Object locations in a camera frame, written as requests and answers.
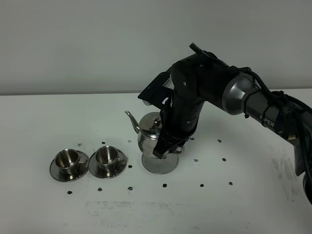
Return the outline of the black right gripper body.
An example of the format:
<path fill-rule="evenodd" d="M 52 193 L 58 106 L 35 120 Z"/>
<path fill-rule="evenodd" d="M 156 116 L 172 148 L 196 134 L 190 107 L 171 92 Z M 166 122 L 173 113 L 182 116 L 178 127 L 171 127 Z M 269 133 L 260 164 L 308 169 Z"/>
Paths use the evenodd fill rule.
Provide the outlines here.
<path fill-rule="evenodd" d="M 171 99 L 166 98 L 163 109 L 160 111 L 166 116 L 165 119 L 189 135 L 194 134 L 204 99 L 191 98 L 174 88 Z"/>

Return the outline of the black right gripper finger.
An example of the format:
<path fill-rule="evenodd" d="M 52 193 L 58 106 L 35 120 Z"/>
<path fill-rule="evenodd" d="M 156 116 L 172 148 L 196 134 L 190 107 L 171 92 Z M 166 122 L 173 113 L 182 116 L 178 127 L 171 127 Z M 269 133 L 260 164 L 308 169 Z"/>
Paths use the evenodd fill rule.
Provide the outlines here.
<path fill-rule="evenodd" d="M 153 149 L 153 155 L 157 158 L 163 158 L 163 156 L 168 153 L 174 153 L 177 148 L 180 148 L 185 144 L 188 138 L 188 134 L 177 134 L 168 129 L 162 129 L 156 146 Z"/>

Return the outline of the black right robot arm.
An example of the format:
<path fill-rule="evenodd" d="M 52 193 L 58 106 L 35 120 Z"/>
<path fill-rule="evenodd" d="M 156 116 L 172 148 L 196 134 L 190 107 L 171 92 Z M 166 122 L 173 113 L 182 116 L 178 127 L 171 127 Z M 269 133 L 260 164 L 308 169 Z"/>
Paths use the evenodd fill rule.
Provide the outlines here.
<path fill-rule="evenodd" d="M 160 109 L 162 128 L 153 148 L 159 158 L 195 132 L 203 104 L 244 114 L 294 147 L 295 174 L 312 197 L 312 110 L 282 91 L 269 91 L 250 68 L 228 66 L 213 54 L 193 54 L 160 73 L 138 96 Z"/>

